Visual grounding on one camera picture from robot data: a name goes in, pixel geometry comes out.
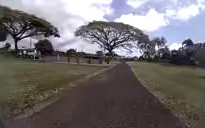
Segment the asphalt road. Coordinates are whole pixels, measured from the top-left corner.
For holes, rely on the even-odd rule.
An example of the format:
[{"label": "asphalt road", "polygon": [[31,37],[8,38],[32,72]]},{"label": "asphalt road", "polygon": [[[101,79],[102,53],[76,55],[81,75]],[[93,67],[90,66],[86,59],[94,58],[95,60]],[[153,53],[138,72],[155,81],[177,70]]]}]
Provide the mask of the asphalt road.
[{"label": "asphalt road", "polygon": [[183,128],[159,100],[119,64],[66,92],[57,102],[20,121],[22,128]]}]

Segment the blue sky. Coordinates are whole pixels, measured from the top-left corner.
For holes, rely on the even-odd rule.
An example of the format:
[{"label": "blue sky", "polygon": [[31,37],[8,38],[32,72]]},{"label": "blue sky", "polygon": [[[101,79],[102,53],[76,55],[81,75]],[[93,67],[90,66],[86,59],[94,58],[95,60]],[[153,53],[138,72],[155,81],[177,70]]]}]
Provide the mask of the blue sky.
[{"label": "blue sky", "polygon": [[186,38],[205,41],[205,0],[0,0],[0,4],[52,22],[62,35],[51,38],[60,50],[99,50],[73,35],[78,26],[93,20],[124,22],[151,37],[164,36],[171,49]]}]

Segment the tree trunk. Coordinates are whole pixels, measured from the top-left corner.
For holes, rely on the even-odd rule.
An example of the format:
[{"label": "tree trunk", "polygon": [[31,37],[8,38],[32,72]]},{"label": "tree trunk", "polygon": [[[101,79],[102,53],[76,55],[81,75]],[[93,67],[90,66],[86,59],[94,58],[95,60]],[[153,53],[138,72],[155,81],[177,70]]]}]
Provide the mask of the tree trunk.
[{"label": "tree trunk", "polygon": [[17,39],[14,39],[14,43],[15,43],[15,51],[18,52],[19,49],[18,49],[18,41]]}]

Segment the large tree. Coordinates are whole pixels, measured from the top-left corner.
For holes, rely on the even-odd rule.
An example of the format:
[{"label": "large tree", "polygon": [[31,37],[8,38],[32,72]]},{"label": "large tree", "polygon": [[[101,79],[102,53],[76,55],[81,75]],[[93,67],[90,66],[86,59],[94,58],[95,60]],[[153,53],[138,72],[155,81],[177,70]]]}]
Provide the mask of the large tree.
[{"label": "large tree", "polygon": [[111,54],[114,49],[131,50],[135,42],[144,43],[149,40],[146,34],[133,26],[105,21],[93,21],[82,25],[76,30],[75,36],[96,43]]},{"label": "large tree", "polygon": [[23,11],[10,9],[0,5],[0,28],[13,37],[15,50],[18,42],[33,36],[60,37],[58,29],[48,21]]}]

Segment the grass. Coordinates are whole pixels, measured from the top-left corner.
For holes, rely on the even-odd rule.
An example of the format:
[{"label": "grass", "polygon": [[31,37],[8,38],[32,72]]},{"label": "grass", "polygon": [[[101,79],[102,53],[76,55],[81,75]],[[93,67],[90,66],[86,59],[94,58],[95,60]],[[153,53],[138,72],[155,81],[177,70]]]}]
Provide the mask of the grass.
[{"label": "grass", "polygon": [[143,85],[190,128],[205,128],[205,69],[131,63]]},{"label": "grass", "polygon": [[49,97],[70,89],[70,82],[102,66],[40,64],[0,55],[0,111],[21,114]]}]

